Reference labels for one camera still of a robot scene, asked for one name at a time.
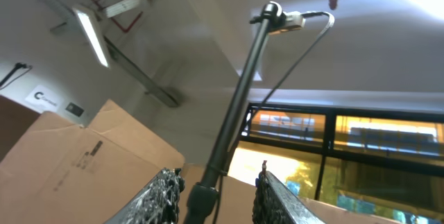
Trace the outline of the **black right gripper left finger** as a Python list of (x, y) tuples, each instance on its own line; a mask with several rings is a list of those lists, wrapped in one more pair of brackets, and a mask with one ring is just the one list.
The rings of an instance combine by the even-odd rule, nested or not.
[(180, 194), (185, 189), (181, 168), (159, 171), (106, 224), (176, 224)]

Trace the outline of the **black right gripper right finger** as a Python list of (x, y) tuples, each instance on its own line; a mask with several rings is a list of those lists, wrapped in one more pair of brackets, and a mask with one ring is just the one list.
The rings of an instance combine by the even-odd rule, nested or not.
[(262, 163), (255, 181), (254, 224), (325, 224)]

